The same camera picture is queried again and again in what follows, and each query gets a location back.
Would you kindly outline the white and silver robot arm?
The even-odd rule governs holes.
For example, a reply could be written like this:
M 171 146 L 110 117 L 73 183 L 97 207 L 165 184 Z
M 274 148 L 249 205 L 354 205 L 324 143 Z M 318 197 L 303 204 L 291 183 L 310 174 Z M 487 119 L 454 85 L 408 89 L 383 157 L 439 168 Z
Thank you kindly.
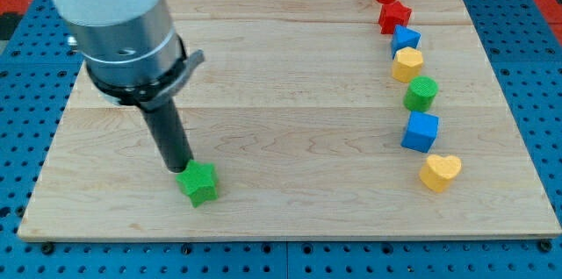
M 188 54 L 166 0 L 52 0 L 89 78 L 111 103 L 135 106 L 163 161 L 183 171 L 192 152 L 173 97 L 205 56 Z

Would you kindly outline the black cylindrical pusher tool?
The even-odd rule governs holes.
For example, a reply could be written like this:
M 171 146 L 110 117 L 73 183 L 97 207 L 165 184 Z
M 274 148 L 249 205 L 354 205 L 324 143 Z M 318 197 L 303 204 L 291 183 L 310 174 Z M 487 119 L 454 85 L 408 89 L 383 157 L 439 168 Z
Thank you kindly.
M 170 99 L 154 109 L 140 111 L 166 168 L 174 173 L 184 171 L 193 155 L 175 102 Z

